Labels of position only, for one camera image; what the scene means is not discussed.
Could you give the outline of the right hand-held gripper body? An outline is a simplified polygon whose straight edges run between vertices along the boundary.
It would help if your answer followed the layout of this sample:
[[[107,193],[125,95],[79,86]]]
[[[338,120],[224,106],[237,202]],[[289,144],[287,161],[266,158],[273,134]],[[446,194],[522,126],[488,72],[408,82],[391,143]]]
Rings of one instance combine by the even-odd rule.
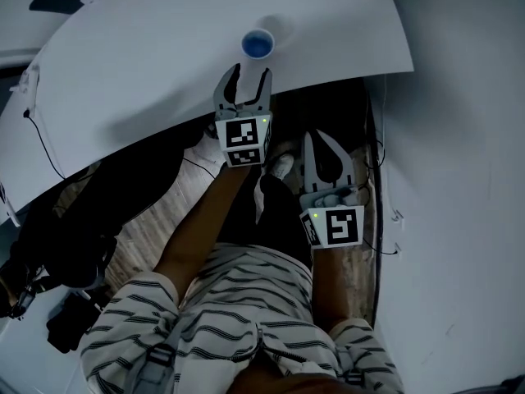
[[[363,243],[364,206],[358,187],[319,190],[301,195],[300,220],[312,248],[340,248]]]

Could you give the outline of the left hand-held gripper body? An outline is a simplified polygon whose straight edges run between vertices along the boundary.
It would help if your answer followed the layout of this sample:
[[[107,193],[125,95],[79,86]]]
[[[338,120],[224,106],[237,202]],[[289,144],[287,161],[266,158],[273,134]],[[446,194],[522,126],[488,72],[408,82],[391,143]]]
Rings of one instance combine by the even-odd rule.
[[[261,165],[271,139],[272,111],[261,105],[240,109],[219,104],[216,130],[221,151],[229,167]]]

